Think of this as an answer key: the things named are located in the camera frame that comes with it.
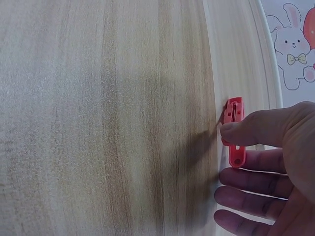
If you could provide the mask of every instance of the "hand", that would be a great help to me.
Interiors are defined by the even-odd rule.
[[[255,112],[240,123],[223,125],[221,135],[239,146],[280,148],[248,151],[245,170],[223,170],[220,181],[227,186],[215,192],[219,204],[275,223],[258,223],[227,210],[218,210],[215,221],[240,236],[315,235],[315,104]]]

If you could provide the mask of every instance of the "cartoon rabbit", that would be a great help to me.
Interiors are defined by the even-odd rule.
[[[283,70],[284,84],[288,90],[297,90],[300,80],[315,81],[315,50],[304,37],[301,28],[301,13],[291,3],[283,6],[290,21],[284,27],[275,16],[267,16],[271,33],[276,31],[275,50],[278,66]]]

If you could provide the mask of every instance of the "red plastic clip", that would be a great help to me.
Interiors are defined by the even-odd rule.
[[[244,103],[241,97],[231,98],[227,101],[224,111],[223,123],[240,122],[244,119]],[[240,168],[245,163],[245,147],[232,145],[222,139],[223,145],[229,146],[229,163],[233,168]]]

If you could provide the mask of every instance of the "yellow bow tie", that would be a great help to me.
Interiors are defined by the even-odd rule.
[[[306,64],[306,55],[304,53],[301,53],[298,57],[295,57],[291,54],[287,55],[287,63],[289,65],[293,65],[297,60],[302,64]]]

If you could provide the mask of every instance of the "wooden surface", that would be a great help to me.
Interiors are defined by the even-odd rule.
[[[276,104],[257,9],[0,1],[0,235],[222,235],[222,105]]]

